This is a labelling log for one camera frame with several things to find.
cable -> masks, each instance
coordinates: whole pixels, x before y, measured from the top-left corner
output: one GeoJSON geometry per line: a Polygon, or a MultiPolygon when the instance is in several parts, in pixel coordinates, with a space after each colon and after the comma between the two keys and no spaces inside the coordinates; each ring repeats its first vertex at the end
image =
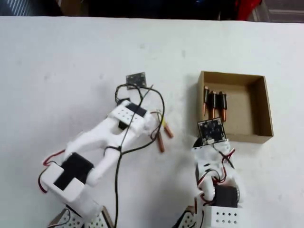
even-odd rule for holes
{"type": "Polygon", "coordinates": [[[119,99],[117,98],[119,89],[122,88],[122,87],[127,87],[127,86],[134,87],[135,89],[137,89],[137,91],[138,91],[138,93],[139,93],[139,97],[140,97],[140,99],[142,100],[143,95],[142,95],[142,93],[141,93],[140,87],[139,87],[138,85],[135,85],[135,84],[126,83],[126,84],[119,85],[119,86],[116,88],[116,91],[115,91],[115,102],[116,102],[116,103],[118,103],[118,101],[119,101],[119,99]]]}
{"type": "Polygon", "coordinates": [[[48,160],[50,160],[51,158],[56,157],[56,156],[62,154],[64,151],[66,151],[66,150],[64,149],[64,150],[62,150],[62,151],[59,151],[59,152],[57,152],[57,153],[54,153],[54,154],[50,155],[49,157],[47,157],[47,158],[43,161],[42,164],[43,164],[44,166],[49,166],[49,164],[51,163],[51,161],[48,161],[48,160]]]}
{"type": "Polygon", "coordinates": [[[153,142],[155,142],[155,140],[156,140],[156,138],[157,138],[157,134],[158,134],[158,132],[159,132],[160,129],[161,129],[161,126],[162,126],[161,124],[162,124],[162,122],[163,122],[163,117],[164,117],[164,114],[165,114],[165,102],[164,102],[163,97],[162,97],[162,95],[161,95],[160,92],[158,92],[158,91],[155,90],[155,89],[151,89],[151,91],[156,92],[156,93],[160,96],[160,98],[161,98],[161,103],[162,103],[162,115],[161,115],[162,118],[161,118],[160,124],[158,125],[157,133],[155,134],[155,136],[153,137],[153,139],[152,139],[149,143],[147,143],[147,144],[145,144],[145,145],[143,145],[143,146],[140,146],[140,147],[137,147],[137,148],[134,148],[134,149],[125,151],[125,152],[123,152],[123,155],[124,155],[124,154],[127,154],[127,153],[131,153],[131,152],[137,151],[137,150],[141,150],[141,149],[146,148],[147,146],[151,145],[153,142]]]}
{"type": "Polygon", "coordinates": [[[67,221],[65,221],[64,223],[61,223],[61,224],[50,225],[50,226],[48,226],[46,228],[59,227],[59,226],[67,224],[71,220],[71,211],[69,209],[67,209],[67,211],[68,211],[68,220],[67,221]]]}
{"type": "Polygon", "coordinates": [[[200,226],[199,228],[201,228],[201,226],[203,225],[203,221],[204,221],[204,217],[205,217],[205,212],[202,210],[201,211],[202,215],[201,215],[201,223],[200,223],[200,226]]]}
{"type": "MultiPolygon", "coordinates": [[[[162,101],[162,106],[163,106],[162,116],[161,116],[161,117],[162,117],[162,118],[161,118],[161,122],[160,122],[160,124],[158,125],[158,128],[157,128],[157,129],[158,129],[157,133],[158,133],[159,130],[160,130],[160,128],[161,128],[161,124],[162,124],[163,116],[164,116],[164,112],[165,112],[165,104],[164,104],[163,97],[162,97],[162,95],[161,95],[160,92],[158,92],[158,91],[155,90],[155,89],[152,89],[152,86],[151,86],[150,88],[146,88],[146,87],[141,87],[141,88],[142,88],[142,89],[147,89],[148,91],[144,94],[144,96],[142,97],[140,103],[138,104],[137,109],[135,110],[134,114],[132,115],[132,118],[131,118],[131,120],[130,120],[130,123],[132,123],[132,120],[133,120],[135,114],[137,113],[137,110],[139,109],[139,107],[141,106],[141,104],[142,104],[142,102],[143,102],[143,99],[147,96],[147,94],[148,94],[150,91],[154,91],[154,92],[156,92],[156,93],[160,96],[161,101],[162,101]]],[[[154,138],[152,138],[152,140],[151,140],[149,143],[147,143],[147,144],[145,144],[145,145],[143,145],[143,146],[140,146],[140,147],[137,147],[137,148],[134,148],[134,149],[131,149],[131,150],[122,152],[122,146],[123,146],[124,140],[125,140],[125,138],[126,138],[126,135],[127,135],[128,131],[129,131],[129,129],[130,129],[130,126],[131,126],[131,124],[128,126],[128,128],[127,128],[127,130],[126,130],[126,133],[125,133],[125,135],[124,135],[124,137],[123,137],[123,140],[122,140],[122,143],[121,143],[121,146],[120,146],[120,152],[121,152],[121,154],[120,154],[120,156],[119,156],[119,159],[118,159],[118,162],[117,162],[117,166],[116,166],[116,173],[115,173],[115,201],[116,201],[116,212],[115,212],[115,223],[114,223],[114,228],[117,227],[117,222],[118,222],[118,173],[119,173],[119,167],[120,167],[120,163],[121,163],[122,156],[125,155],[125,154],[127,154],[127,153],[131,153],[131,152],[134,152],[134,151],[143,149],[143,148],[145,148],[145,147],[151,145],[151,144],[156,140],[156,137],[154,137],[154,138]]]]}
{"type": "MultiPolygon", "coordinates": [[[[48,164],[50,164],[50,163],[55,163],[55,164],[57,164],[55,161],[49,161],[48,162],[48,164]]],[[[38,186],[39,186],[39,188],[40,188],[40,190],[44,193],[44,194],[46,194],[48,191],[47,190],[45,190],[43,187],[42,187],[42,184],[41,184],[41,176],[42,176],[42,174],[45,172],[45,170],[47,170],[47,168],[45,168],[40,174],[39,174],[39,176],[38,176],[38,186]]]]}
{"type": "Polygon", "coordinates": [[[46,194],[48,191],[45,190],[45,189],[42,187],[42,184],[41,184],[40,179],[41,179],[41,175],[45,172],[45,170],[47,170],[47,168],[44,169],[44,170],[40,173],[40,175],[38,176],[38,186],[39,186],[40,190],[41,190],[44,194],[46,194]]]}
{"type": "Polygon", "coordinates": [[[229,163],[229,165],[234,169],[234,166],[233,166],[232,162],[230,161],[229,157],[226,156],[226,155],[224,155],[223,152],[219,151],[217,148],[215,148],[214,144],[212,144],[212,147],[213,147],[217,152],[219,152],[219,154],[222,155],[223,159],[224,159],[224,160],[227,160],[228,163],[229,163]]]}

red wire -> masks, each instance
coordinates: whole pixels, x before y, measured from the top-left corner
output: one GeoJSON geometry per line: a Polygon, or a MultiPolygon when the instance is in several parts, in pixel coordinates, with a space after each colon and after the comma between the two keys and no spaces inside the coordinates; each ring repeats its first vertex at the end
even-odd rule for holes
{"type": "Polygon", "coordinates": [[[56,156],[62,154],[64,151],[65,151],[65,150],[62,150],[62,151],[59,151],[59,152],[57,152],[57,153],[52,154],[51,156],[49,156],[48,158],[46,158],[46,159],[43,161],[42,164],[43,164],[44,166],[49,166],[49,164],[50,164],[49,160],[50,160],[51,158],[53,158],[53,157],[56,157],[56,156]]]}
{"type": "Polygon", "coordinates": [[[45,190],[45,189],[42,187],[41,182],[40,182],[40,179],[41,179],[41,175],[45,172],[45,170],[47,170],[47,169],[44,169],[44,170],[40,173],[40,175],[39,175],[39,177],[38,177],[38,186],[39,186],[40,190],[41,190],[44,194],[47,193],[48,191],[45,190]]]}
{"type": "MultiPolygon", "coordinates": [[[[56,157],[56,156],[58,156],[58,155],[60,155],[60,154],[62,154],[63,152],[64,152],[65,150],[62,150],[62,151],[59,151],[59,152],[57,152],[57,153],[54,153],[54,154],[52,154],[52,155],[50,155],[49,157],[47,157],[43,162],[42,162],[42,164],[44,165],[44,166],[50,166],[49,164],[52,162],[52,161],[50,161],[50,159],[51,158],[53,158],[53,157],[56,157]]],[[[42,174],[45,172],[45,170],[47,170],[47,169],[44,169],[41,173],[40,173],[40,175],[38,176],[38,186],[39,186],[39,188],[40,188],[40,190],[43,192],[43,193],[47,193],[48,191],[47,190],[45,190],[43,187],[42,187],[42,184],[41,184],[41,176],[42,176],[42,174]]]]}

white table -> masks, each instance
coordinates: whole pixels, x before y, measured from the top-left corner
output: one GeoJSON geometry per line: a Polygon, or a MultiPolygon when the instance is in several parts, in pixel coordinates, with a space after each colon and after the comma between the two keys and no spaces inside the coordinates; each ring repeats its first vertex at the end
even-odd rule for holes
{"type": "MultiPolygon", "coordinates": [[[[1,227],[44,227],[62,209],[38,189],[41,161],[100,122],[116,86],[142,71],[162,92],[175,137],[165,154],[154,144],[123,158],[119,227],[172,226],[196,193],[190,148],[201,70],[266,76],[275,136],[232,143],[246,227],[303,226],[304,25],[8,17],[0,31],[1,227]]],[[[114,167],[99,200],[114,219],[114,167]]]]}

cardboard box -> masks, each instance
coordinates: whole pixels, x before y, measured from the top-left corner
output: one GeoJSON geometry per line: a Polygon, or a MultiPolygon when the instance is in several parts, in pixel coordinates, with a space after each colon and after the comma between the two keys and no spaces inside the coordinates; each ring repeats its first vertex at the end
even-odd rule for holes
{"type": "Polygon", "coordinates": [[[198,121],[203,116],[204,86],[227,94],[225,133],[231,141],[264,143],[274,136],[264,76],[202,71],[198,80],[198,121]]]}

